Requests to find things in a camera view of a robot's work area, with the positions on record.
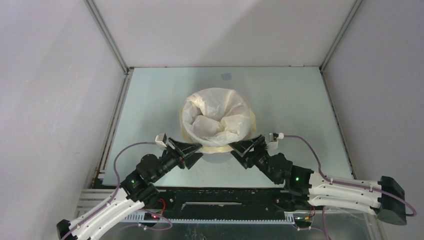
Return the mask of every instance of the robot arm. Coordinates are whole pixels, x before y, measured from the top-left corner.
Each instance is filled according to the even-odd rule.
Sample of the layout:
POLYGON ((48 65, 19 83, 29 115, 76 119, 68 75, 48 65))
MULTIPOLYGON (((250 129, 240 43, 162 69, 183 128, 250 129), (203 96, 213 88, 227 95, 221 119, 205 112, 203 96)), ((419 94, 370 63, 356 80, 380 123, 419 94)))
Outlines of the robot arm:
POLYGON ((349 208, 377 215, 378 219, 386 223, 407 224, 405 205, 378 191, 383 190, 405 199, 404 190, 391 177, 382 176, 380 181, 364 181, 325 175, 325 178, 330 179, 328 181, 318 171, 293 165, 282 153, 270 156, 263 135, 229 145, 233 148, 231 154, 244 168, 256 166, 272 182, 282 185, 291 193, 295 203, 349 208))
POLYGON ((165 150, 157 158, 153 154, 143 156, 136 170, 131 172, 120 183, 116 192, 95 206, 86 214, 72 221, 62 220, 57 225, 61 240, 98 240, 110 228, 134 211, 153 206, 158 199, 159 191, 155 183, 174 167, 190 169, 202 156, 196 153, 202 145, 183 143, 169 139, 172 147, 166 145, 166 136, 161 135, 165 150))

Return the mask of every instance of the red wire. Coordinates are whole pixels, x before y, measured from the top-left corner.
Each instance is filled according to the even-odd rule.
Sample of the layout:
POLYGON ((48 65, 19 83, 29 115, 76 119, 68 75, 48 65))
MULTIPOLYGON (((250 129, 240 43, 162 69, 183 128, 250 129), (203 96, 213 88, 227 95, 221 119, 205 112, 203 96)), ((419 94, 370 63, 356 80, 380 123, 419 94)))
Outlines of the red wire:
POLYGON ((165 208, 166 208, 166 204, 165 204, 165 200, 163 200, 162 198, 160 198, 159 200, 157 200, 158 202, 162 202, 163 203, 163 207, 162 207, 162 211, 160 211, 160 214, 164 214, 165 208))
POLYGON ((313 215, 311 216, 311 218, 313 217, 313 216, 315 216, 315 213, 316 213, 316 211, 315 211, 315 206, 312 206, 313 207, 313 215))

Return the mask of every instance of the white connector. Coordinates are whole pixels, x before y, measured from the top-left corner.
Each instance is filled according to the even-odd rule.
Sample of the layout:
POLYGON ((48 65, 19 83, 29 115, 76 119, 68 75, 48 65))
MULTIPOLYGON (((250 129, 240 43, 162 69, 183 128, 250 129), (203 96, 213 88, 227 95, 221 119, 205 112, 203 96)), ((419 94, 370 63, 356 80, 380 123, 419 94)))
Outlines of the white connector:
POLYGON ((284 138, 284 133, 280 132, 280 133, 270 133, 269 135, 269 142, 267 144, 268 150, 276 150, 278 148, 278 139, 283 139, 284 138))
POLYGON ((158 145, 161 149, 167 148, 167 135, 165 133, 159 133, 154 139, 156 145, 158 145))

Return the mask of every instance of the metal table surface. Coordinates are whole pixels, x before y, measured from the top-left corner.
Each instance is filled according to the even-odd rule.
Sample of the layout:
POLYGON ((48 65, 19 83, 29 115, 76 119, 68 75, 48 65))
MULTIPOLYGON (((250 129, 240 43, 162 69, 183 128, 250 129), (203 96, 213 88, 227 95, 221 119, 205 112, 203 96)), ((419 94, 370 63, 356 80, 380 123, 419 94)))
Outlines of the metal table surface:
MULTIPOLYGON (((124 147, 153 142, 159 133, 182 141, 180 108, 206 88, 240 92, 256 114, 256 135, 300 135, 314 147, 327 174, 351 178, 351 170, 318 67, 177 67, 135 68, 119 116, 103 179, 116 185, 113 159, 124 147)), ((135 169, 145 154, 160 155, 154 145, 137 146, 117 161, 120 176, 135 169)), ((314 156, 298 139, 283 139, 270 154, 284 153, 293 164, 316 169, 314 156)), ((244 169, 229 153, 207 154, 190 170, 175 167, 156 186, 273 188, 256 167, 244 169)))

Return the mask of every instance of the white plastic bag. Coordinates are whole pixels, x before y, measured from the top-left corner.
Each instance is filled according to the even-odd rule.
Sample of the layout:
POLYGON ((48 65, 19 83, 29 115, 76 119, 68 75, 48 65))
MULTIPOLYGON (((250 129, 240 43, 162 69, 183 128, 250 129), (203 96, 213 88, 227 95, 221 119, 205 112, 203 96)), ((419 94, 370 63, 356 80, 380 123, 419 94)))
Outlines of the white plastic bag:
POLYGON ((235 90, 207 88, 189 96, 181 111, 183 138, 201 143, 203 153, 231 151, 256 130, 255 115, 247 101, 235 90))

